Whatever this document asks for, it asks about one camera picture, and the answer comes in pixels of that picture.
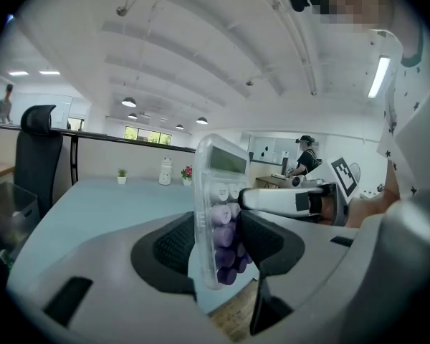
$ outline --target window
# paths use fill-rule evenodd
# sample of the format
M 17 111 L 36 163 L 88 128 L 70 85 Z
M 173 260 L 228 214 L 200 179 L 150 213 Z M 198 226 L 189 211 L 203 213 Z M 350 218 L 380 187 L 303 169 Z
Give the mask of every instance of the window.
M 170 145 L 172 141 L 172 135 L 126 126 L 124 132 L 124 139 L 148 141 L 149 143 Z
M 85 126 L 85 121 L 81 118 L 69 118 L 67 129 L 75 130 L 75 131 L 83 131 L 83 127 Z

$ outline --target ceiling light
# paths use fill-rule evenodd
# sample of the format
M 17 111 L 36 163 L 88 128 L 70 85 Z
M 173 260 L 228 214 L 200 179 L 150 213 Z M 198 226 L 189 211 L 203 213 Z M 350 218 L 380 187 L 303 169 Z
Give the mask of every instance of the ceiling light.
M 376 95 L 378 95 L 389 65 L 390 59 L 388 57 L 379 57 L 378 71 L 374 77 L 373 85 L 371 86 L 371 90 L 368 94 L 369 98 L 376 98 Z
M 29 75 L 28 72 L 9 72 L 12 77 L 22 77 L 24 75 Z
M 136 107 L 135 100 L 132 97 L 126 97 L 122 102 L 126 107 Z
M 41 75 L 60 75 L 60 72 L 39 72 Z
M 207 125 L 209 123 L 206 118 L 198 118 L 196 122 L 200 123 L 201 125 Z

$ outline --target white bottle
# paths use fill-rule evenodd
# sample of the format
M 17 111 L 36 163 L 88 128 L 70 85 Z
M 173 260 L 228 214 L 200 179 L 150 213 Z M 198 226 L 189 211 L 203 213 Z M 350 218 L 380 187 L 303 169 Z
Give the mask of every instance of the white bottle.
M 167 156 L 161 164 L 161 173 L 159 173 L 159 183 L 161 185 L 170 185 L 172 180 L 172 160 Z

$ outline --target cap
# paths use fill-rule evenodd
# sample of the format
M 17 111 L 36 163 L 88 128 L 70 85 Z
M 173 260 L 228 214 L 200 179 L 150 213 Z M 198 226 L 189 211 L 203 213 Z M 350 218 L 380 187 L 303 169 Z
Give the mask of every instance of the cap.
M 314 139 L 314 138 L 311 138 L 309 135 L 303 135 L 303 136 L 301 137 L 301 139 L 296 139 L 296 143 L 299 143 L 300 141 L 307 141 L 307 142 L 309 142 L 309 143 L 314 143 L 314 142 L 315 142 L 315 139 Z

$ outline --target person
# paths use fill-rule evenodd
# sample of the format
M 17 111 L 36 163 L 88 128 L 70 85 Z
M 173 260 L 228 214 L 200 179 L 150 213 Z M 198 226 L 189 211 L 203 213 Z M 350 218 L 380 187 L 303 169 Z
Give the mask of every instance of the person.
M 403 47 L 401 63 L 386 91 L 378 147 L 388 160 L 386 182 L 376 197 L 350 202 L 346 226 L 359 228 L 367 217 L 386 213 L 393 203 L 414 197 L 418 190 L 430 190 L 430 32 L 404 0 L 321 2 L 320 13 L 362 31 L 388 32 Z M 333 201 L 322 198 L 324 219 L 333 217 L 333 209 Z
M 0 100 L 0 123 L 11 123 L 9 113 L 11 112 L 11 92 L 13 92 L 13 85 L 6 86 L 5 97 Z
M 298 158 L 298 167 L 292 172 L 292 176 L 307 175 L 309 172 L 317 168 L 317 155 L 312 148 L 315 139 L 309 135 L 304 135 L 301 139 L 296 139 L 296 143 L 300 144 L 301 156 Z

